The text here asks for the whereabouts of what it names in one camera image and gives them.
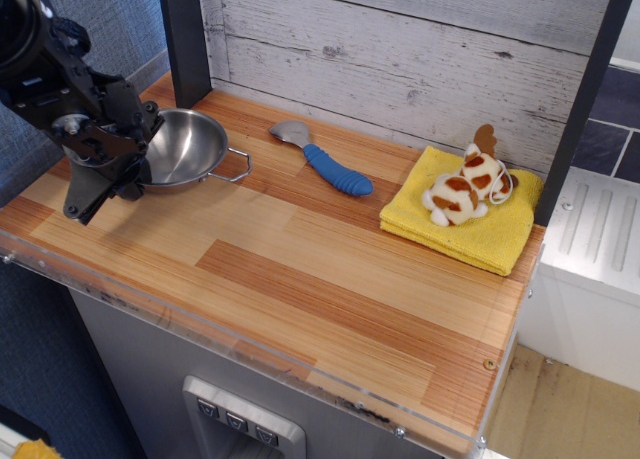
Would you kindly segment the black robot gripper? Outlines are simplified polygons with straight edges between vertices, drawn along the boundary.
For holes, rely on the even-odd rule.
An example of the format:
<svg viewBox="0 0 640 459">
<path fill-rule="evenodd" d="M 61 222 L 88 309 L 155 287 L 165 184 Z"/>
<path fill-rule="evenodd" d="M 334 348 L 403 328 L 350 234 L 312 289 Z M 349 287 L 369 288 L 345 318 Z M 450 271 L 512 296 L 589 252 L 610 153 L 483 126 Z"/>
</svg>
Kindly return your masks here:
<svg viewBox="0 0 640 459">
<path fill-rule="evenodd" d="M 92 85 L 76 93 L 77 109 L 56 118 L 52 138 L 70 160 L 71 179 L 63 212 L 88 224 L 106 200 L 137 201 L 152 182 L 149 144 L 162 125 L 159 106 L 142 102 L 121 76 L 89 75 Z"/>
</svg>

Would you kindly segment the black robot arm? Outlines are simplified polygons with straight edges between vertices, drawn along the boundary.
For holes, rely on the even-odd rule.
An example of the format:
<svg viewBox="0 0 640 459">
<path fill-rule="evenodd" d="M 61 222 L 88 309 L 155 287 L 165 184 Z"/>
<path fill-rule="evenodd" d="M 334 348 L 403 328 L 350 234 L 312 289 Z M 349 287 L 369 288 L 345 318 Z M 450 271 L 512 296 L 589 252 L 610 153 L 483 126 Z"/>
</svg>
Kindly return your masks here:
<svg viewBox="0 0 640 459">
<path fill-rule="evenodd" d="M 86 30 L 50 0 L 1 0 L 1 102 L 69 158 L 63 212 L 82 224 L 110 198 L 143 195 L 145 156 L 164 122 L 126 79 L 89 67 L 90 49 Z"/>
</svg>

